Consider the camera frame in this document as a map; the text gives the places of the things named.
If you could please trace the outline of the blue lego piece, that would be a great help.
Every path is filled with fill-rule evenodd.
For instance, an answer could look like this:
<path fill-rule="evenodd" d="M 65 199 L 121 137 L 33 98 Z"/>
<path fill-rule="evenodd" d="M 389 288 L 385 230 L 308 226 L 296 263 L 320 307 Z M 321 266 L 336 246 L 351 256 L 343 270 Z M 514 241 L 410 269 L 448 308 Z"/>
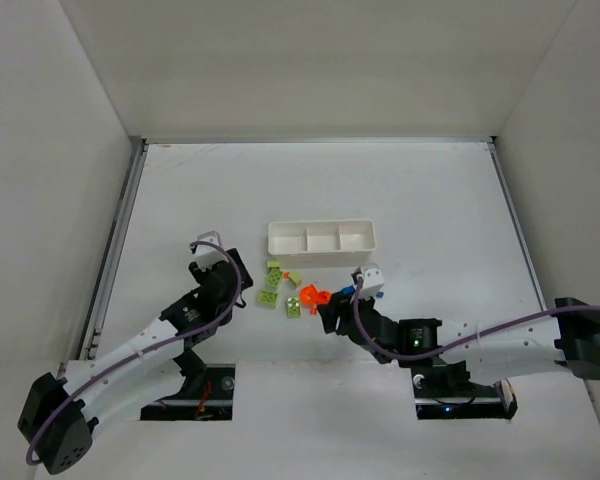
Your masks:
<path fill-rule="evenodd" d="M 348 287 L 345 287 L 345 288 L 341 289 L 340 292 L 343 295 L 351 295 L 351 294 L 353 294 L 355 292 L 355 290 L 356 290 L 356 288 L 353 285 L 351 285 L 351 286 L 348 286 Z"/>

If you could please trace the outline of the orange round lego piece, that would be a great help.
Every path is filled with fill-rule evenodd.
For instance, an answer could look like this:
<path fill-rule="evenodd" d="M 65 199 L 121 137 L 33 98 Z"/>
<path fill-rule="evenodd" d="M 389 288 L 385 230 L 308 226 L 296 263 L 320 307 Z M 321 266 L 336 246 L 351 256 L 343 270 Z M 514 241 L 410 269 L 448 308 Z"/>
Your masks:
<path fill-rule="evenodd" d="M 299 298 L 302 305 L 314 308 L 318 305 L 328 304 L 331 293 L 327 290 L 318 290 L 313 284 L 310 284 L 300 291 Z"/>

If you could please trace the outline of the green sloped lego piece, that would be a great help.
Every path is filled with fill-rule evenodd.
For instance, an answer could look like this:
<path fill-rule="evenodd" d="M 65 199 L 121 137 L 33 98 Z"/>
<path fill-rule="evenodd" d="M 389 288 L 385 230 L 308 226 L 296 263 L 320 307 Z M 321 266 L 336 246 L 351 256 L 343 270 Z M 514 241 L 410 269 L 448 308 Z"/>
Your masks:
<path fill-rule="evenodd" d="M 302 277 L 297 272 L 290 272 L 288 279 L 295 288 L 299 287 L 302 284 Z"/>

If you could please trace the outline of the green lego brick studded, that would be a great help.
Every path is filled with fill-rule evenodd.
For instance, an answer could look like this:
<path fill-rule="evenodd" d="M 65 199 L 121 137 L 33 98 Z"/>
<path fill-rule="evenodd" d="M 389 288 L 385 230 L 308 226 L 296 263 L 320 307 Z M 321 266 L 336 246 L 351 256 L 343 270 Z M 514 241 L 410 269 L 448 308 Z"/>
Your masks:
<path fill-rule="evenodd" d="M 266 279 L 267 287 L 276 291 L 279 288 L 283 278 L 284 278 L 284 272 L 281 269 L 279 269 L 279 268 L 270 269 L 268 272 L 268 275 L 267 275 L 267 279 Z"/>

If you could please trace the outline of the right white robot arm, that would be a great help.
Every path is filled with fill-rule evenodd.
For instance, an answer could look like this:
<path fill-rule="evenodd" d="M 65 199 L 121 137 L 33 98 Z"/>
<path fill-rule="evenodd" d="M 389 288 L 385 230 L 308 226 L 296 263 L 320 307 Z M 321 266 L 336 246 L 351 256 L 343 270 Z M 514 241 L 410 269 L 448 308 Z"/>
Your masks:
<path fill-rule="evenodd" d="M 562 370 L 600 381 L 600 306 L 571 297 L 490 327 L 436 318 L 394 321 L 376 310 L 374 300 L 355 299 L 353 291 L 334 294 L 317 311 L 326 333 L 348 338 L 380 364 L 411 371 L 457 368 L 479 385 Z"/>

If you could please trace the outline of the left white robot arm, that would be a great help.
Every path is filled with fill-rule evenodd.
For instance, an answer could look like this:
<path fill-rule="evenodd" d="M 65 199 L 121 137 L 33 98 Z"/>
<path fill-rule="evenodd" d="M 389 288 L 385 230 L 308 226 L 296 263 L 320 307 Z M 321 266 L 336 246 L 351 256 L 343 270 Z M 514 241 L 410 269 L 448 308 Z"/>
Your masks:
<path fill-rule="evenodd" d="M 235 248 L 197 240 L 191 250 L 195 289 L 76 375 L 47 372 L 33 381 L 17 422 L 28 465 L 58 475 L 83 459 L 107 427 L 203 385 L 207 366 L 194 348 L 245 308 L 242 294 L 253 280 Z"/>

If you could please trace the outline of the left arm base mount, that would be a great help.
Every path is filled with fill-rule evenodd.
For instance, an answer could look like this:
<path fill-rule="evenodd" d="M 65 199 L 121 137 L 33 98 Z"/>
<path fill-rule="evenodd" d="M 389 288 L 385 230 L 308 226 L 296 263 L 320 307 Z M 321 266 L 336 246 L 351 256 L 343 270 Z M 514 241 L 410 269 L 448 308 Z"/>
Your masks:
<path fill-rule="evenodd" d="M 179 390 L 143 407 L 142 421 L 230 421 L 236 386 L 236 365 L 207 365 L 193 350 L 175 359 L 183 383 Z"/>

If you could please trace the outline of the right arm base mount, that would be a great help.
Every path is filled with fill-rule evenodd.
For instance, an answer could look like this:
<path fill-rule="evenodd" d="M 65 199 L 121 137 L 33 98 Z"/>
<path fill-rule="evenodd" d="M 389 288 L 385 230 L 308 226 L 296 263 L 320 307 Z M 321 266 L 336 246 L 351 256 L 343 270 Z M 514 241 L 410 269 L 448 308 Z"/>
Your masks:
<path fill-rule="evenodd" d="M 411 376 L 418 420 L 511 420 L 518 411 L 508 380 L 474 383 L 465 362 L 418 366 Z"/>

